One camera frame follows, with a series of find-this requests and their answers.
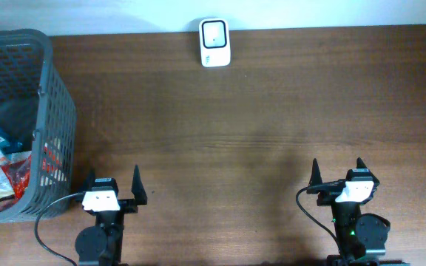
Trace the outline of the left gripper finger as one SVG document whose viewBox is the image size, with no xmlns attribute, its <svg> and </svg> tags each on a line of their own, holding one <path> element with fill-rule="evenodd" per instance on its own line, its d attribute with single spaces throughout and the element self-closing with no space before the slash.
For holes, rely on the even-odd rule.
<svg viewBox="0 0 426 266">
<path fill-rule="evenodd" d="M 95 169 L 91 168 L 89 170 L 87 177 L 84 179 L 81 186 L 79 187 L 78 191 L 79 192 L 90 191 L 94 181 L 95 181 Z"/>
<path fill-rule="evenodd" d="M 140 169 L 138 165 L 135 165 L 134 172 L 133 172 L 133 178 L 132 178 L 132 187 L 131 192 L 134 196 L 135 204 L 136 205 L 146 205 L 148 202 L 148 197 L 146 194 L 146 191 L 144 189 L 142 180 L 141 180 L 141 174 Z"/>
</svg>

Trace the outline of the red snack bag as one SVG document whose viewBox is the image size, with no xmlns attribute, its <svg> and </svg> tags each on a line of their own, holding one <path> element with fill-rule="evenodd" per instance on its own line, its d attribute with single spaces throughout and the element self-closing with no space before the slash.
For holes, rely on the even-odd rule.
<svg viewBox="0 0 426 266">
<path fill-rule="evenodd" d="M 27 190 L 30 182 L 30 166 L 32 152 L 22 151 L 12 153 L 10 162 L 2 166 L 2 170 L 11 184 L 14 192 L 14 202 L 19 201 Z M 57 152 L 52 151 L 49 143 L 44 144 L 42 157 L 40 186 L 52 185 L 55 181 L 66 181 L 66 174 L 62 171 L 64 160 Z"/>
</svg>

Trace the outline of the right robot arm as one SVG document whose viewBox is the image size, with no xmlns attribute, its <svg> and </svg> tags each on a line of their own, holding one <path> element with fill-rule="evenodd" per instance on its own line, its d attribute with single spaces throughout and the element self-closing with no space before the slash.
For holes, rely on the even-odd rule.
<svg viewBox="0 0 426 266">
<path fill-rule="evenodd" d="M 406 265 L 398 260 L 383 260 L 385 243 L 391 223 L 377 214 L 361 212 L 361 207 L 373 199 L 380 185 L 379 179 L 356 159 L 356 167 L 347 171 L 344 179 L 324 182 L 317 160 L 313 160 L 311 177 L 303 190 L 317 195 L 318 206 L 329 206 L 332 212 L 334 231 L 329 231 L 337 244 L 339 253 L 329 255 L 324 264 L 344 265 Z"/>
</svg>

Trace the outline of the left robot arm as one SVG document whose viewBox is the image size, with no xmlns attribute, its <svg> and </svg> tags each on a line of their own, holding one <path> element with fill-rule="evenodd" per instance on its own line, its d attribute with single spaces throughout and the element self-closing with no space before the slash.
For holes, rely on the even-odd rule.
<svg viewBox="0 0 426 266">
<path fill-rule="evenodd" d="M 122 265 L 124 217 L 136 214 L 148 197 L 135 166 L 132 177 L 132 197 L 118 198 L 118 185 L 113 178 L 97 178 L 91 170 L 81 186 L 81 196 L 75 198 L 84 211 L 95 217 L 95 224 L 83 229 L 75 240 L 79 265 Z"/>
</svg>

